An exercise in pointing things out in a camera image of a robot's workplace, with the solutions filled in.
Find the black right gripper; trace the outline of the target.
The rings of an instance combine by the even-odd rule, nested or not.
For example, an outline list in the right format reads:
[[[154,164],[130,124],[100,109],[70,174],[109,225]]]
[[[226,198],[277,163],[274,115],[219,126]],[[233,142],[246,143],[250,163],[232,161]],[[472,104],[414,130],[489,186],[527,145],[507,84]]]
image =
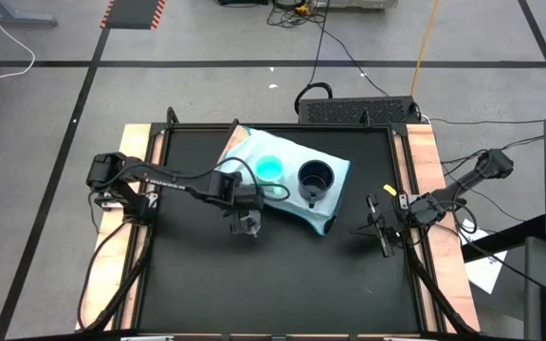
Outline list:
[[[392,246],[387,236],[397,233],[401,234],[403,231],[411,229],[410,206],[408,204],[400,204],[378,214],[376,210],[378,201],[375,195],[367,196],[367,206],[370,210],[368,221],[375,223],[379,219],[382,254],[384,258],[389,258],[392,256]]]

